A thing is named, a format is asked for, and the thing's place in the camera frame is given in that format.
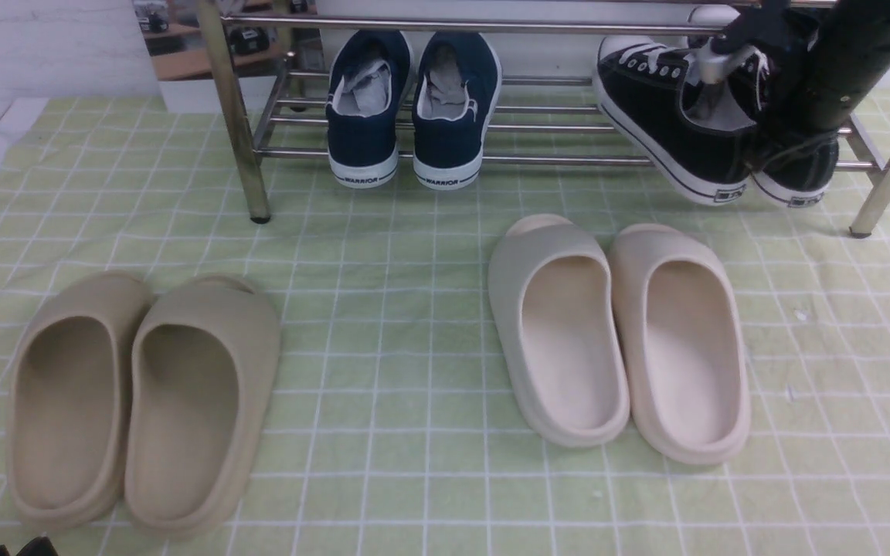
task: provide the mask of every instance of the sneaker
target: sneaker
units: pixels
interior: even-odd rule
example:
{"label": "sneaker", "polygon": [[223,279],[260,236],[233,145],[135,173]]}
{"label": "sneaker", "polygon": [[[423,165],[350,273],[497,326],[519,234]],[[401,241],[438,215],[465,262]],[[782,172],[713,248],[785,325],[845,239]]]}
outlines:
{"label": "sneaker", "polygon": [[409,89],[413,51],[399,31],[360,31],[331,64],[328,163],[346,187],[393,179],[398,162],[396,113]]}
{"label": "sneaker", "polygon": [[414,173],[421,184],[449,191],[477,178],[502,80],[501,60],[479,32],[432,36],[414,92]]}
{"label": "sneaker", "polygon": [[593,77],[598,107],[678,193],[702,205],[744,194],[742,163],[755,122],[728,88],[699,79],[695,54],[646,36],[611,36]]}
{"label": "sneaker", "polygon": [[[702,25],[726,25],[739,12],[730,6],[702,6],[689,15],[689,22]],[[689,41],[690,47],[705,42]],[[753,54],[727,79],[737,104],[752,120],[759,120],[769,99],[770,67],[767,56]],[[812,207],[823,200],[840,160],[840,144],[829,141],[803,149],[770,162],[762,171],[753,172],[752,182],[773,204],[789,209]]]}

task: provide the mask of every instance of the shoe rack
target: shoe rack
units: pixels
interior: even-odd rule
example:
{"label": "shoe rack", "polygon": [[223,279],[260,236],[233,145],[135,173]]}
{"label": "shoe rack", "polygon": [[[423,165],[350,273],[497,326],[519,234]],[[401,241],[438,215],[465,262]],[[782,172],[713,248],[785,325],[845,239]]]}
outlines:
{"label": "shoe rack", "polygon": [[[686,3],[688,0],[671,0],[671,3]],[[713,0],[716,4],[751,4],[750,0]],[[795,6],[827,8],[834,0],[796,0]],[[212,76],[215,78],[222,113],[236,155],[239,178],[243,183],[246,203],[250,207],[250,218],[257,224],[270,221],[270,207],[264,188],[260,162],[263,158],[328,158],[324,148],[271,147],[270,138],[276,126],[324,127],[325,98],[306,98],[303,93],[304,81],[327,79],[321,71],[299,70],[294,64],[293,52],[281,54],[278,60],[278,76],[267,101],[266,110],[258,122],[250,122],[243,104],[236,66],[229,43],[226,41],[226,27],[247,25],[247,27],[273,27],[278,29],[281,45],[290,45],[289,31],[301,29],[398,29],[405,32],[467,31],[467,32],[516,32],[516,34],[544,35],[651,35],[651,36],[702,36],[720,31],[713,25],[665,25],[665,24],[615,24],[615,22],[526,22],[526,21],[484,21],[474,19],[411,19],[411,18],[365,18],[331,17],[331,15],[290,14],[286,0],[274,3],[274,11],[219,13],[216,0],[198,0],[198,16],[201,32],[207,42]],[[505,76],[504,85],[530,86],[579,86],[589,87],[590,77],[518,77]],[[409,110],[409,104],[403,107]],[[532,106],[501,105],[498,113],[508,114],[552,114],[589,115],[597,113],[594,106]],[[543,134],[602,134],[614,133],[610,124],[491,124],[491,133],[516,131],[516,133]],[[890,158],[884,158],[871,140],[868,131],[856,117],[841,129],[841,140],[847,141],[856,155],[854,161],[840,161],[838,172],[863,172],[868,174],[873,185],[868,199],[861,207],[850,227],[850,234],[856,239],[868,237],[890,204]],[[401,158],[412,158],[410,152],[400,152]],[[505,154],[487,150],[485,162],[499,164],[536,164],[565,166],[613,166],[614,168],[645,168],[651,162],[640,156],[589,156],[589,155],[526,155]]]}

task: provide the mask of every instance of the green grid mat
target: green grid mat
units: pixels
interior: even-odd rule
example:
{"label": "green grid mat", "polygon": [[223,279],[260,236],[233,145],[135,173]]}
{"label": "green grid mat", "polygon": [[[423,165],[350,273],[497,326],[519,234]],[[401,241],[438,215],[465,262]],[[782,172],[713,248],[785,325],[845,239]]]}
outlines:
{"label": "green grid mat", "polygon": [[[890,93],[861,112],[890,149]],[[275,140],[324,144],[318,130]],[[630,152],[614,136],[488,142]],[[165,543],[119,506],[54,536],[62,556],[890,554],[890,209],[871,239],[843,233],[865,176],[838,175],[825,203],[788,214],[753,192],[693,207],[653,170],[492,166],[450,193],[418,186],[407,164],[388,187],[361,192],[339,187],[324,162],[266,161],[264,175],[274,219],[257,226],[222,119],[167,114],[159,99],[50,102],[9,152],[0,543],[15,551],[35,534],[18,524],[3,475],[7,367],[22,329],[49,295],[117,267],[158,292],[196,273],[247,274],[282,310],[284,354],[233,518]],[[678,465],[633,426],[593,450],[530,432],[484,275],[498,237],[534,212],[567,215],[605,246],[625,225],[654,221],[717,251],[737,290],[755,409],[737,459]]]}

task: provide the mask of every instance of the cream slide sandal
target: cream slide sandal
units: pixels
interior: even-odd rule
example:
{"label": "cream slide sandal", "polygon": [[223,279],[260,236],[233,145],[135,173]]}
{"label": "cream slide sandal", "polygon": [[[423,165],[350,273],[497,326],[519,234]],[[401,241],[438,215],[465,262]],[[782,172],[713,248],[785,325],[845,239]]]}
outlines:
{"label": "cream slide sandal", "polygon": [[134,275],[94,274],[47,300],[15,356],[6,474],[24,524],[60,531],[123,489],[130,350],[153,301]]}
{"label": "cream slide sandal", "polygon": [[490,305],[517,405],[541,437],[599,446],[627,425],[627,383],[596,237],[559,215],[513,225],[490,261]]}
{"label": "cream slide sandal", "polygon": [[682,463],[729,460],[748,439],[751,397],[723,263],[675,229],[640,224],[617,236],[610,268],[640,434]]}
{"label": "cream slide sandal", "polygon": [[133,345],[126,504],[139,527],[183,538],[236,511],[280,359],[268,296],[208,275],[162,296]]}

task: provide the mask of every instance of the slipper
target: slipper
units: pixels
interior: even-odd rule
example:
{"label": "slipper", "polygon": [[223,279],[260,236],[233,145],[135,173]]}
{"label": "slipper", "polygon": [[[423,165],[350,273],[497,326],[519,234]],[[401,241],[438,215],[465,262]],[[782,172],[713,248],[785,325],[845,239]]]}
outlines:
{"label": "slipper", "polygon": [[14,363],[6,473],[30,527],[75,527],[119,499],[131,346],[152,301],[135,275],[106,271],[47,300],[29,323]]}
{"label": "slipper", "polygon": [[675,229],[642,224],[617,236],[610,268],[640,434],[682,463],[729,460],[748,439],[751,397],[723,263]]}
{"label": "slipper", "polygon": [[494,251],[488,288],[526,422],[560,446],[614,439],[630,407],[596,237],[559,215],[522,219]]}
{"label": "slipper", "polygon": [[236,511],[280,359],[280,320],[243,279],[160,297],[133,345],[126,504],[139,527],[190,537]]}

